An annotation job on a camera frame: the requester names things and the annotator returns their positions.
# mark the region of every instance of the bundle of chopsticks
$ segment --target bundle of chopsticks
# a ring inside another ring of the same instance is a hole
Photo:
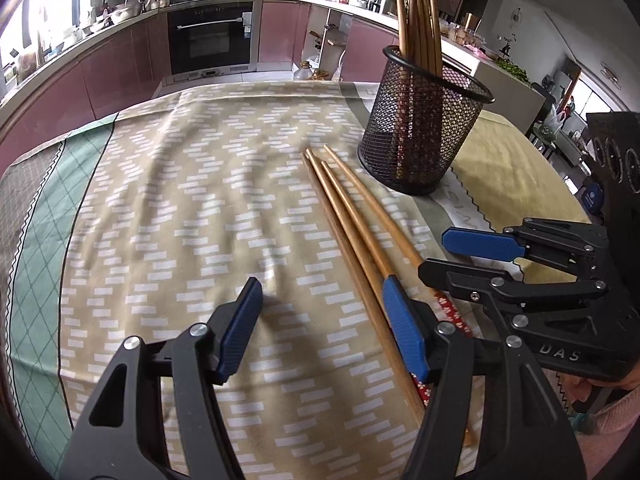
[[[324,146],[324,150],[353,184],[367,205],[374,211],[404,256],[417,269],[422,263],[422,257],[406,235],[334,150],[327,145]],[[338,242],[340,252],[358,295],[365,306],[382,349],[402,389],[405,401],[416,423],[420,426],[425,406],[428,404],[430,390],[425,385],[418,384],[406,370],[396,345],[390,322],[386,316],[382,288],[383,280],[396,274],[391,260],[371,233],[359,209],[355,206],[329,165],[324,160],[318,159],[310,149],[305,151],[302,159],[308,171],[311,184],[329,222],[332,234]],[[439,290],[432,288],[429,290],[441,304],[449,319],[470,335],[468,326],[460,317],[450,299]],[[468,446],[469,444],[471,444],[471,434],[467,431],[465,432],[465,445]]]
[[[436,0],[396,0],[400,55],[442,77],[440,20]]]

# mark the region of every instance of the pink sweater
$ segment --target pink sweater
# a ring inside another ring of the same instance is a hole
[[[589,480],[613,457],[639,415],[640,386],[590,416],[589,434],[576,435]]]

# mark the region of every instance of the oven handle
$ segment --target oven handle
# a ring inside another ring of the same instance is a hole
[[[176,28],[182,30],[184,28],[200,27],[201,25],[214,25],[215,23],[242,23],[242,18],[234,18],[232,20],[218,20],[216,22],[194,23],[193,25],[178,25]]]

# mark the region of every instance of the oven door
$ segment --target oven door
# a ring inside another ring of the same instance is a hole
[[[172,74],[248,65],[252,2],[235,2],[169,12]]]

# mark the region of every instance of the ceiling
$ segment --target ceiling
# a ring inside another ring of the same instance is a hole
[[[600,76],[600,63],[608,64],[622,86],[619,91],[608,84],[611,91],[640,111],[640,26],[623,0],[529,1],[546,10],[575,59],[590,72]]]

